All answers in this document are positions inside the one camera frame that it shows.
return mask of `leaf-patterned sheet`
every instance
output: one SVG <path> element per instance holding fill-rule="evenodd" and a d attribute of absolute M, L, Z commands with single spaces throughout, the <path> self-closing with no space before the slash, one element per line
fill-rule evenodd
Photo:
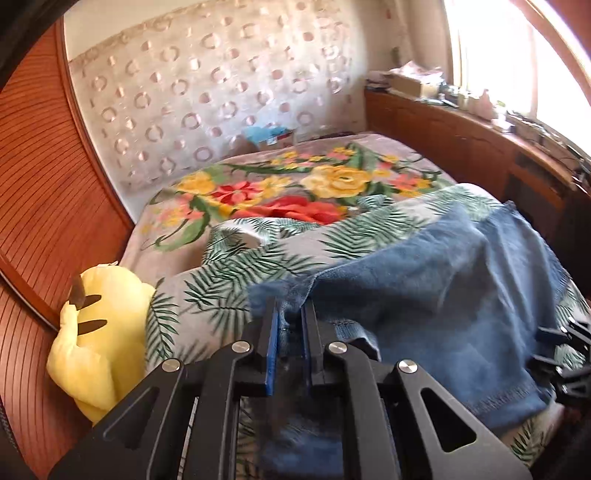
<path fill-rule="evenodd" d="M 269 218 L 235 219 L 215 226 L 203 265 L 158 285 L 147 325 L 147 371 L 166 358 L 184 362 L 207 358 L 238 338 L 250 320 L 248 285 L 362 257 L 409 238 L 456 202 L 474 221 L 501 205 L 479 187 L 460 184 L 399 203 L 384 195 L 368 196 L 357 202 L 358 215 L 329 226 Z M 588 321 L 589 308 L 572 281 L 556 315 L 560 323 L 570 317 Z M 556 358 L 572 365 L 582 362 L 568 347 L 557 349 Z M 505 443 L 530 465 L 551 437 L 560 413 L 561 407 L 552 404 L 505 436 Z M 245 409 L 241 422 L 247 421 Z M 250 451 L 238 465 L 239 474 L 251 478 L 245 472 L 257 471 L 256 453 Z"/>
<path fill-rule="evenodd" d="M 144 209 L 121 265 L 154 285 L 201 265 L 212 227 L 225 220 L 328 225 L 357 215 L 368 196 L 400 201 L 453 183 L 422 155 L 375 134 L 234 157 L 160 191 Z"/>

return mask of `bright window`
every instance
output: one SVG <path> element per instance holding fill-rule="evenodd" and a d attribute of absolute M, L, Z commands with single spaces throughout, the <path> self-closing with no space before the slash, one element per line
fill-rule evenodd
<path fill-rule="evenodd" d="M 460 44 L 460 58 L 454 60 L 461 62 L 456 71 L 461 72 L 462 86 L 476 94 L 489 89 L 509 109 L 545 123 L 591 154 L 591 106 L 561 58 L 521 11 L 509 0 L 446 0 L 446 8 L 454 17 L 450 25 L 457 29 L 452 38 Z M 547 5 L 544 10 L 553 12 Z M 562 34 L 566 26 L 559 26 Z M 582 49 L 576 45 L 573 51 L 581 55 Z"/>

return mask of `cardboard box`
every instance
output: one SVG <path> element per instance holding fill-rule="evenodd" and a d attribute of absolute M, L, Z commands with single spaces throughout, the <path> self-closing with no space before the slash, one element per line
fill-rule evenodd
<path fill-rule="evenodd" d="M 257 148 L 261 152 L 269 150 L 281 150 L 282 148 L 293 147 L 296 144 L 295 130 L 288 130 L 287 133 L 279 135 L 279 137 L 272 137 L 269 140 L 259 142 Z"/>
<path fill-rule="evenodd" d="M 439 91 L 439 85 L 421 83 L 419 80 L 397 73 L 390 74 L 390 85 L 394 90 L 416 98 L 437 98 Z"/>

